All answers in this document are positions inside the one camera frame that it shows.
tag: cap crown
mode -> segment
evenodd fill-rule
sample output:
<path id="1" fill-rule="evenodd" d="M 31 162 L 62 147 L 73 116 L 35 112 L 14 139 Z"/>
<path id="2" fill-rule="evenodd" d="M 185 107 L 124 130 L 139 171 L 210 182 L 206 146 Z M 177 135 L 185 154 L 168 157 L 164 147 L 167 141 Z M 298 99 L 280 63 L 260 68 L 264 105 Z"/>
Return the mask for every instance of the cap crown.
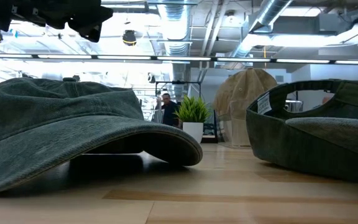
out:
<path id="1" fill-rule="evenodd" d="M 45 124 L 92 115 L 143 119 L 139 100 L 130 89 L 35 78 L 0 83 L 0 140 Z"/>

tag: green plant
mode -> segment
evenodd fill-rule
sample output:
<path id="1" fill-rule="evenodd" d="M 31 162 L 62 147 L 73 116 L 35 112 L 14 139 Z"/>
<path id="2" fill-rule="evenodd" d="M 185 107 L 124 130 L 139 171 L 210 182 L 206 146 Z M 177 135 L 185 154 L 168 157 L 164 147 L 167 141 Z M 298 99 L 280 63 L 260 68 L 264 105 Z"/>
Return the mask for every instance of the green plant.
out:
<path id="1" fill-rule="evenodd" d="M 206 103 L 201 98 L 185 96 L 178 111 L 175 112 L 182 122 L 203 123 L 210 116 Z"/>

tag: mesh hat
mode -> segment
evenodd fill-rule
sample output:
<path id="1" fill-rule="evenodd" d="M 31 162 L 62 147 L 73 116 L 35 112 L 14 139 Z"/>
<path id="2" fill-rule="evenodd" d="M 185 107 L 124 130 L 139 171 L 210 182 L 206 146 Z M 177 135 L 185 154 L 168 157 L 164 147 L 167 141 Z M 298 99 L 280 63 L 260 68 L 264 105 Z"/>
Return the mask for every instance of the mesh hat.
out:
<path id="1" fill-rule="evenodd" d="M 284 109 L 289 93 L 327 90 L 325 104 L 301 113 Z M 358 182 L 358 82 L 320 80 L 279 85 L 247 109 L 254 155 L 300 172 Z"/>
<path id="2" fill-rule="evenodd" d="M 265 70 L 248 68 L 237 72 L 219 87 L 213 103 L 219 130 L 232 146 L 249 146 L 246 108 L 262 93 L 277 86 Z"/>
<path id="3" fill-rule="evenodd" d="M 86 152 L 142 151 L 182 166 L 203 155 L 183 131 L 144 121 L 132 90 L 31 78 L 0 83 L 0 191 Z"/>

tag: black camera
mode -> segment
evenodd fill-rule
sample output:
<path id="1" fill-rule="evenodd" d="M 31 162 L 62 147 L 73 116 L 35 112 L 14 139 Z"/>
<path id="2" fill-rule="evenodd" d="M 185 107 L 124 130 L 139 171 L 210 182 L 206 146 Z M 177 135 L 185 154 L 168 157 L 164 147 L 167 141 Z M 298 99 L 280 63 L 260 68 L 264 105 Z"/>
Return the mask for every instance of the black camera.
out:
<path id="1" fill-rule="evenodd" d="M 112 14 L 101 0 L 0 0 L 0 29 L 7 32 L 12 20 L 55 29 L 64 29 L 67 22 L 83 38 L 98 42 L 102 23 Z"/>
<path id="2" fill-rule="evenodd" d="M 134 30 L 125 30 L 124 35 L 122 36 L 122 41 L 127 46 L 135 46 L 136 45 L 136 36 Z"/>

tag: denim cap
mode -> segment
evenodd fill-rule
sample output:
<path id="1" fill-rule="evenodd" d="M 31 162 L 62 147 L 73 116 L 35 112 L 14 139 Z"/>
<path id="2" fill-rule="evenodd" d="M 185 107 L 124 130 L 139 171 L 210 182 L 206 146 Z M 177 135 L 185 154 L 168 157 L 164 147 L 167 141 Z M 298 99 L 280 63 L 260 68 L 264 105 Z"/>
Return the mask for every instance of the denim cap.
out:
<path id="1" fill-rule="evenodd" d="M 180 166 L 200 162 L 190 135 L 144 121 L 132 90 L 67 81 L 0 83 L 0 192 L 84 153 L 145 151 Z"/>

